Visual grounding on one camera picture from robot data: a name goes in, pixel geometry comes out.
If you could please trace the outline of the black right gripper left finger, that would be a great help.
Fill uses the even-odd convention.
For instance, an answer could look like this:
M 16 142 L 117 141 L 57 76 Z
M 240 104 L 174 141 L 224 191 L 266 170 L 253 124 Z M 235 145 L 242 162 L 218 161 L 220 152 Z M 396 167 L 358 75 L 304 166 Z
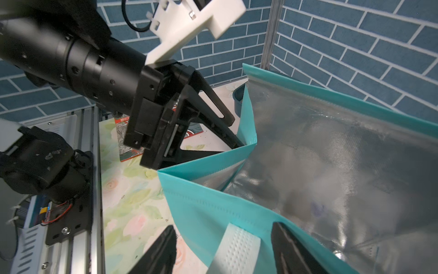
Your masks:
M 176 244 L 176 231 L 173 225 L 169 225 L 134 265 L 129 274 L 171 274 L 176 262 Z

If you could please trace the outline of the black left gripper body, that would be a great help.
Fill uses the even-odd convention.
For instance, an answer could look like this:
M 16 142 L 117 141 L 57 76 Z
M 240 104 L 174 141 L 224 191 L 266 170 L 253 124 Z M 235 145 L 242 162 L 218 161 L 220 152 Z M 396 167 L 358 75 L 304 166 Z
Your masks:
M 186 68 L 177 61 L 145 65 L 145 56 L 109 39 L 98 50 L 44 16 L 1 21 L 1 58 L 22 69 L 36 86 L 57 86 L 130 117 L 125 144 L 181 149 L 189 116 L 184 107 Z

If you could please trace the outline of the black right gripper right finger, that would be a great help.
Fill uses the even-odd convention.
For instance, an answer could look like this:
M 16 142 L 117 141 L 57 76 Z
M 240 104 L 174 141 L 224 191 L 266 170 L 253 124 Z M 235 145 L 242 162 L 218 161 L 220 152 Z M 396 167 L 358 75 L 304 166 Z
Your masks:
M 278 274 L 328 274 L 285 224 L 273 223 L 271 243 Z

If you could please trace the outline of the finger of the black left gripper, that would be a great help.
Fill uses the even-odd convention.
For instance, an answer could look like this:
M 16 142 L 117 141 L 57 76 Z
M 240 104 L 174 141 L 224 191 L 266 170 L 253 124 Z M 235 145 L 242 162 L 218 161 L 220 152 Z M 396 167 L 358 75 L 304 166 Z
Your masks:
M 165 155 L 167 147 L 160 146 L 156 150 L 145 150 L 140 160 L 142 167 L 159 170 L 178 164 L 194 161 L 208 156 L 222 153 L 222 151 L 197 151 L 170 148 Z
M 234 115 L 196 69 L 188 66 L 186 71 L 189 76 L 184 86 L 184 104 L 190 109 L 188 120 L 202 123 L 229 148 L 242 147 L 243 142 L 230 129 Z

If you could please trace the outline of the teal insulated delivery bag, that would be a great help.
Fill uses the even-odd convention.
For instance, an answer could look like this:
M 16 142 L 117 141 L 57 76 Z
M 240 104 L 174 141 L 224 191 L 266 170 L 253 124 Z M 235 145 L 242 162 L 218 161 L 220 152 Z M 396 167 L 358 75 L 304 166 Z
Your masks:
M 328 274 L 438 271 L 438 126 L 253 66 L 244 145 L 158 172 L 173 220 L 220 271 L 239 227 L 256 238 L 255 274 L 276 274 L 274 222 Z

